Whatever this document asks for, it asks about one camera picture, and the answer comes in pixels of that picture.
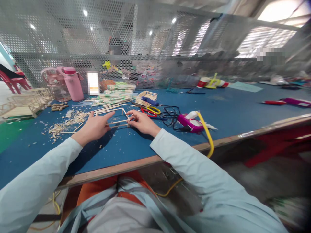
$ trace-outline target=clear bottle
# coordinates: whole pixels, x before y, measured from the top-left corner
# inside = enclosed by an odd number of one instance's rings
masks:
[[[49,67],[43,69],[41,76],[46,81],[55,100],[59,102],[71,100],[64,76],[56,68]]]

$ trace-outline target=mesh partition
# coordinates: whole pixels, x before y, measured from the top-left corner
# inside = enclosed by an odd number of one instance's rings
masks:
[[[138,89],[166,88],[171,80],[191,87],[215,72],[256,80],[267,74],[257,49],[281,48],[296,31],[140,0],[15,0],[0,9],[1,40],[34,87],[45,87],[40,71],[56,66],[75,67],[84,78],[98,71],[101,80]],[[86,81],[82,86],[87,92]]]

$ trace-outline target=red pen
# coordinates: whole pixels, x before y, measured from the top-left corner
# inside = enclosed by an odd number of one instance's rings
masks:
[[[273,100],[263,101],[261,103],[262,104],[271,104],[271,105],[283,105],[283,104],[286,104],[285,101],[273,101]]]

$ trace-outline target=blue table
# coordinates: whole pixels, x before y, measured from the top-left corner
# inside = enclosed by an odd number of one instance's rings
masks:
[[[187,94],[187,89],[181,89],[180,91],[184,92],[182,94],[169,93],[164,89],[153,90],[153,92],[158,93],[158,102],[178,106],[181,113],[199,110],[206,122],[218,128],[216,131],[211,131],[214,141],[259,130],[279,120],[311,113],[310,109],[292,105],[275,106],[259,103],[286,97],[311,101],[309,90],[285,90],[265,84],[257,84],[257,86],[262,87],[263,90],[252,93],[232,88],[202,89],[205,95]],[[70,108],[62,112],[52,112],[50,108],[44,110],[34,120],[33,125],[24,130],[19,138],[0,154],[0,188],[71,136],[64,134],[62,139],[52,144],[51,135],[42,134],[47,126],[64,121],[62,116],[71,109],[72,104],[76,103],[70,101],[68,104]],[[126,105],[123,107],[125,111],[138,109]],[[88,112],[91,107],[84,106],[81,109]],[[172,128],[165,126],[162,121],[154,120],[154,122],[191,146],[203,145],[200,149],[208,148],[204,134],[175,132]],[[79,184],[160,161],[160,158],[155,156],[155,152],[149,147],[152,139],[151,136],[142,135],[133,128],[113,128],[100,140],[84,147],[80,156],[70,165],[61,185],[64,187]]]

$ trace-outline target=right hand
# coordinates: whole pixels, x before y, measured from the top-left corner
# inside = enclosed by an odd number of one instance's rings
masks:
[[[150,134],[152,137],[156,137],[161,130],[161,128],[157,126],[145,113],[130,110],[126,114],[132,114],[132,116],[130,116],[131,121],[129,122],[129,125],[134,126],[144,134]]]

